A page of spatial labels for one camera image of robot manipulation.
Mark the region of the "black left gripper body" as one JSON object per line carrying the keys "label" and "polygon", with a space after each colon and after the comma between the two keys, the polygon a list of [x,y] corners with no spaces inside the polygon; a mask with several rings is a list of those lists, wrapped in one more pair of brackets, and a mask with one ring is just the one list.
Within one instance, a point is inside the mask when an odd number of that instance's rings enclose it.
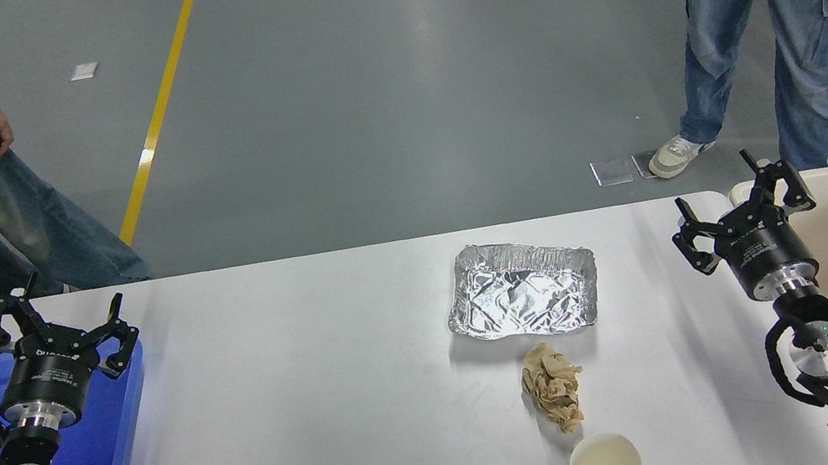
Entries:
{"label": "black left gripper body", "polygon": [[57,345],[26,347],[16,350],[13,364],[3,392],[9,417],[20,415],[24,404],[35,401],[63,407],[83,405],[99,357],[97,347],[84,343],[64,349]]}

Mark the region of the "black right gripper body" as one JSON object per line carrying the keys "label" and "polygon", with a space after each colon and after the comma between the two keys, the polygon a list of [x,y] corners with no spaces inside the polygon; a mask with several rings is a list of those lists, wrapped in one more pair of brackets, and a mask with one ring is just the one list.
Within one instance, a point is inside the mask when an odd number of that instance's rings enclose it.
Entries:
{"label": "black right gripper body", "polygon": [[815,285],[816,260],[789,224],[793,212],[777,206],[717,222],[721,258],[748,297]]}

